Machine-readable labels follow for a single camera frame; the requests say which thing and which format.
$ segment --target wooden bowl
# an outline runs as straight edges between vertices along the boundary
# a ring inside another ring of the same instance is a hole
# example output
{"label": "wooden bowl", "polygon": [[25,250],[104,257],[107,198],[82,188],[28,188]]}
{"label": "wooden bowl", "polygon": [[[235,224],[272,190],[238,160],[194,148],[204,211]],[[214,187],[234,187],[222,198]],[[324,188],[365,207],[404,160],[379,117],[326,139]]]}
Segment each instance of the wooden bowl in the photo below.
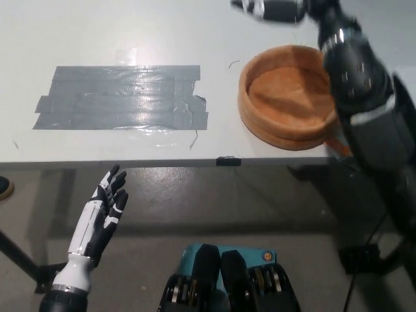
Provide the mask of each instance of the wooden bowl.
{"label": "wooden bowl", "polygon": [[288,45],[256,56],[241,73],[239,111],[246,127],[273,146],[321,145],[337,124],[321,53]]}

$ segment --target screw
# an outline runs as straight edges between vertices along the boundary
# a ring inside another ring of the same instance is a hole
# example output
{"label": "screw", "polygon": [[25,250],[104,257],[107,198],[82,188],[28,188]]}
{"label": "screw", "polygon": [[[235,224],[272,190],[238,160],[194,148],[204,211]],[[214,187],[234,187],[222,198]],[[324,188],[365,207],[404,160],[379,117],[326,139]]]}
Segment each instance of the screw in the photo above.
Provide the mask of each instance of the screw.
{"label": "screw", "polygon": [[371,89],[371,79],[369,79],[368,81],[364,81],[364,87],[367,90],[370,90]]}
{"label": "screw", "polygon": [[360,65],[358,65],[358,72],[359,73],[363,73],[364,72],[364,63],[361,63]]}
{"label": "screw", "polygon": [[346,83],[348,81],[348,72],[346,71],[345,74],[343,74],[343,82]]}

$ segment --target gray duct tape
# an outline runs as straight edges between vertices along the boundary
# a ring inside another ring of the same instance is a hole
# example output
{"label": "gray duct tape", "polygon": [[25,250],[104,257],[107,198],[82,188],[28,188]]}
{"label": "gray duct tape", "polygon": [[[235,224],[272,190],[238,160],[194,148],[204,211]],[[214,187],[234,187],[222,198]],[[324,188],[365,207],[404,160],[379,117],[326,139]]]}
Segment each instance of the gray duct tape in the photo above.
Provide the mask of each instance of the gray duct tape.
{"label": "gray duct tape", "polygon": [[207,129],[199,66],[61,66],[34,129]]}
{"label": "gray duct tape", "polygon": [[54,81],[114,81],[119,84],[200,80],[199,66],[58,66]]}
{"label": "gray duct tape", "polygon": [[108,130],[108,129],[207,129],[207,112],[142,112],[142,113],[42,113],[33,129],[43,130]]}
{"label": "gray duct tape", "polygon": [[53,81],[49,95],[100,94],[103,96],[164,96],[172,98],[190,96],[194,92],[194,87],[193,81],[176,82],[174,80],[125,85],[108,81]]}
{"label": "gray duct tape", "polygon": [[172,99],[161,96],[42,96],[36,112],[205,112],[206,100],[199,96]]}

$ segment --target white robotic hand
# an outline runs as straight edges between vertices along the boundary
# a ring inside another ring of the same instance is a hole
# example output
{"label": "white robotic hand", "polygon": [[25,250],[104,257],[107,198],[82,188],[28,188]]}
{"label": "white robotic hand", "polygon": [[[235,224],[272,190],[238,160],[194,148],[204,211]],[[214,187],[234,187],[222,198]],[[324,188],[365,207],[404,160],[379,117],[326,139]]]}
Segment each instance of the white robotic hand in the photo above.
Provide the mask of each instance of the white robotic hand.
{"label": "white robotic hand", "polygon": [[120,190],[127,173],[116,175],[119,169],[114,166],[107,172],[84,206],[68,250],[68,264],[54,279],[52,291],[90,292],[90,273],[98,266],[129,197]]}
{"label": "white robotic hand", "polygon": [[86,203],[68,250],[71,254],[91,258],[95,266],[117,227],[129,197],[125,190],[119,190],[124,186],[127,175],[125,171],[116,175],[119,169],[119,166],[114,166],[107,172]]}

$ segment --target gray floor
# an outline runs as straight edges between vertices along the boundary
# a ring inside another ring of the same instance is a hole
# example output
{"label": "gray floor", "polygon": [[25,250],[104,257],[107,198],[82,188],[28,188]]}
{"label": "gray floor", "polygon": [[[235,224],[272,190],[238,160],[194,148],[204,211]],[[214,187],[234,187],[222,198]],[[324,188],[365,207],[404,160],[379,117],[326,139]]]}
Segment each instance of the gray floor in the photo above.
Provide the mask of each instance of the gray floor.
{"label": "gray floor", "polygon": [[[0,203],[0,227],[38,263],[65,261],[85,201],[105,170],[0,172],[16,184]],[[94,271],[90,311],[156,311],[181,252],[193,242],[273,248],[303,311],[342,311],[350,278],[336,248],[362,243],[383,214],[373,187],[344,168],[286,167],[128,170],[131,197]],[[389,224],[383,253],[397,243]],[[0,311],[36,311],[34,282],[0,254]],[[350,311],[415,311],[399,270],[358,279]]]}

